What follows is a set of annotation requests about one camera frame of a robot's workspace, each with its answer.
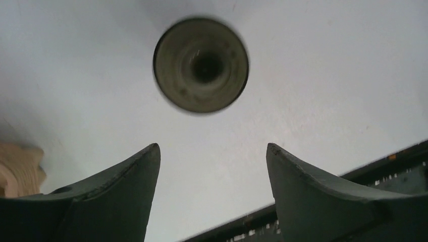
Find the white table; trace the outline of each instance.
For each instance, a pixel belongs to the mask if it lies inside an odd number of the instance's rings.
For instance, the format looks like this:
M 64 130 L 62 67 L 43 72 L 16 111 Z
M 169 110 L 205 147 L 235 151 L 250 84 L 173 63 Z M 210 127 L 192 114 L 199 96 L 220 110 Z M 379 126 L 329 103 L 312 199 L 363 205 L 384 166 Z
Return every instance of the white table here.
M 194 14 L 230 23 L 251 60 L 214 115 L 175 109 L 152 76 L 162 33 Z M 272 203 L 268 142 L 342 174 L 428 137 L 424 0 L 2 0 L 0 23 L 0 139 L 45 150 L 44 193 L 159 143 L 146 241 Z

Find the dark hole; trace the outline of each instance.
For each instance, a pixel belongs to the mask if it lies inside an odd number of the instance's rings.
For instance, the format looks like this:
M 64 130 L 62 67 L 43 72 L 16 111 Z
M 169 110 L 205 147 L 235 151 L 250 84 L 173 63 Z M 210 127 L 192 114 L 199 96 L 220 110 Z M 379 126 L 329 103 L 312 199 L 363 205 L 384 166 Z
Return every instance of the dark hole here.
M 193 60 L 192 72 L 199 83 L 207 84 L 214 81 L 222 71 L 222 60 L 214 53 L 203 53 Z
M 66 192 L 69 192 L 69 191 L 71 191 L 71 187 L 63 187 L 63 188 L 56 189 L 51 194 L 66 193 Z

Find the circular center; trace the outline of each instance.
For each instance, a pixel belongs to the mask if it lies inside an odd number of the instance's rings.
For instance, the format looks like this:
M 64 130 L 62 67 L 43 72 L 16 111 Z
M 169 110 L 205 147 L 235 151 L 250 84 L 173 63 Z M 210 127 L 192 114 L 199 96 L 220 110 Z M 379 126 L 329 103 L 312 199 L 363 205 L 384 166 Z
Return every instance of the circular center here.
M 193 60 L 192 72 L 199 83 L 207 84 L 214 81 L 222 71 L 222 60 L 212 52 L 199 54 Z

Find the round object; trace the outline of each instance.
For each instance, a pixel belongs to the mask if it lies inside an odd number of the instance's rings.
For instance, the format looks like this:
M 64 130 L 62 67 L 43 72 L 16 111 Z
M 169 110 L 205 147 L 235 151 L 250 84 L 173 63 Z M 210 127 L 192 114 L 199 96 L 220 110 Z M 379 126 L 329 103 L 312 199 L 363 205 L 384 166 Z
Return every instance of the round object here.
M 249 62 L 240 38 L 216 20 L 192 18 L 168 29 L 157 43 L 153 71 L 161 92 L 196 113 L 219 111 L 242 93 Z

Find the beige object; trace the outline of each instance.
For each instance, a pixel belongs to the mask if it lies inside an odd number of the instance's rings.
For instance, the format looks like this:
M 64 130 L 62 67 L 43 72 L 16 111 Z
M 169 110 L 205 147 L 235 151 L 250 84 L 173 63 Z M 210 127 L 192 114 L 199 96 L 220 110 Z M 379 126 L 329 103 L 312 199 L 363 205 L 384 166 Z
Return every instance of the beige object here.
M 0 143 L 0 197 L 16 198 L 40 193 L 46 174 L 39 166 L 39 148 Z

